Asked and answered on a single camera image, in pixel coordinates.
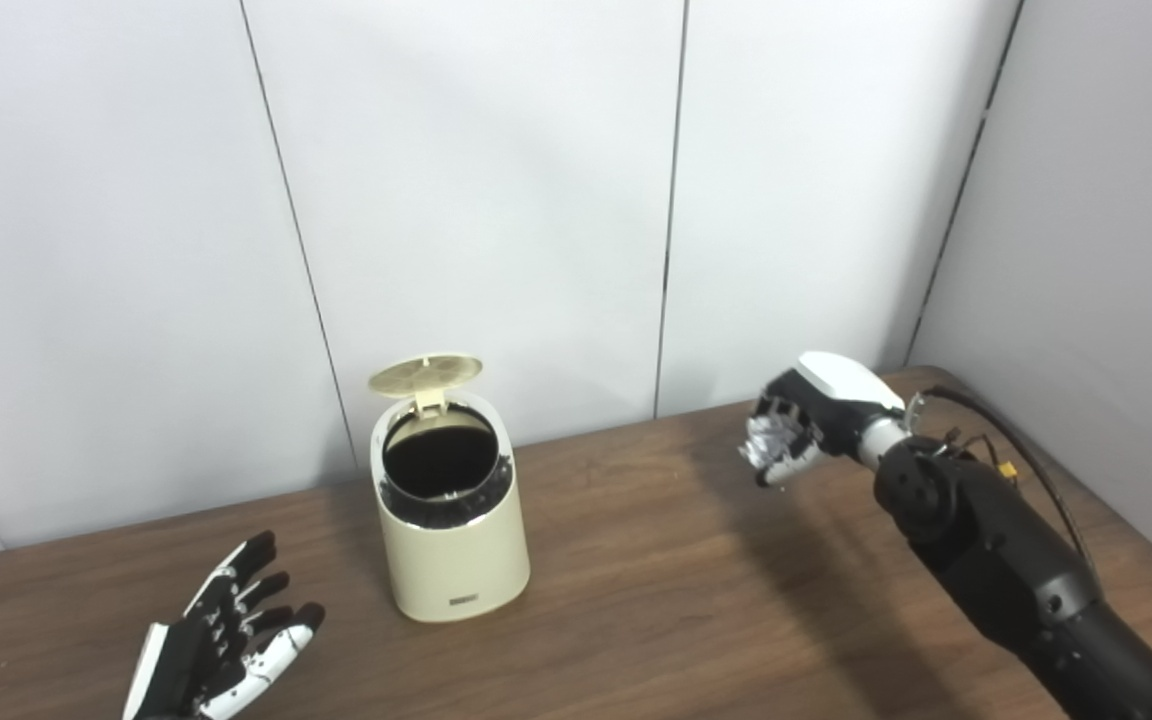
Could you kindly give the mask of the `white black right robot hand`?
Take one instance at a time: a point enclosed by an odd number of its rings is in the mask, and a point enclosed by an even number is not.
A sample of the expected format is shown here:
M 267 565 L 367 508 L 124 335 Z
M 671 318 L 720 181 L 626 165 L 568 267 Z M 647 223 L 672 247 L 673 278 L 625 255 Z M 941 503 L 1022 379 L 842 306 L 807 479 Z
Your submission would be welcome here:
M 786 486 L 824 457 L 849 457 L 877 473 L 882 456 L 911 434 L 905 410 L 859 361 L 808 351 L 761 388 L 738 452 L 761 488 Z

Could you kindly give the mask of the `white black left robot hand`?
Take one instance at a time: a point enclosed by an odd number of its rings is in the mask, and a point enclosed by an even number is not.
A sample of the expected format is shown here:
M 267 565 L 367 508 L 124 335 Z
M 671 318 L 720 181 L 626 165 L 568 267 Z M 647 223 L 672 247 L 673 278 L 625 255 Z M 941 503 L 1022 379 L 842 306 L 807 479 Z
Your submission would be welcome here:
M 270 691 L 321 628 L 320 602 L 268 607 L 291 583 L 266 574 L 276 536 L 262 530 L 212 569 L 172 623 L 147 626 L 124 719 L 233 719 Z

